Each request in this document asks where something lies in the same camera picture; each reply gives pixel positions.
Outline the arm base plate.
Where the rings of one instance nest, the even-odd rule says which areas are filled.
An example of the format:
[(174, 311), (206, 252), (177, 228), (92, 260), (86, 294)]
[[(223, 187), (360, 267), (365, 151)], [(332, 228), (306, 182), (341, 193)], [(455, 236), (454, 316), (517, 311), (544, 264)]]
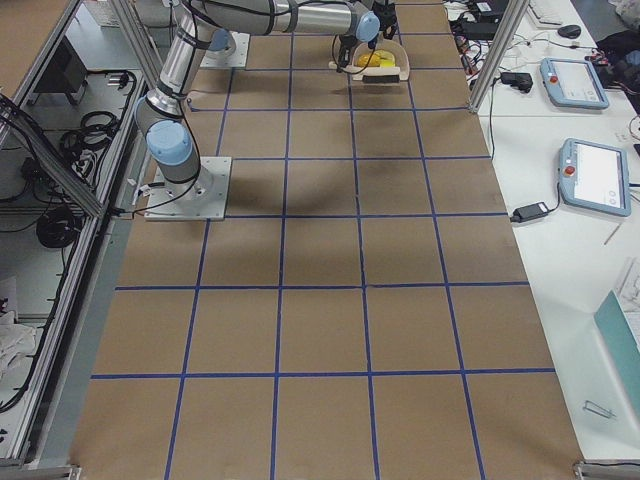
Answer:
[(201, 67), (204, 69), (245, 68), (249, 44), (249, 34), (217, 30), (201, 61)]
[(143, 214), (149, 221), (222, 221), (225, 219), (232, 170), (230, 157), (204, 156), (195, 184), (168, 182), (160, 167), (154, 181), (162, 183), (153, 188)]

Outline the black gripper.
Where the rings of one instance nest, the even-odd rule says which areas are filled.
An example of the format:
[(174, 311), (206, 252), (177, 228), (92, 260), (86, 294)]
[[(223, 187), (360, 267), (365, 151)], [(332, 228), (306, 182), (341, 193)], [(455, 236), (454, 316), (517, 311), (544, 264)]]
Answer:
[(356, 37), (338, 37), (338, 40), (339, 50), (335, 63), (338, 70), (344, 70), (352, 64), (352, 54), (358, 45), (358, 40)]

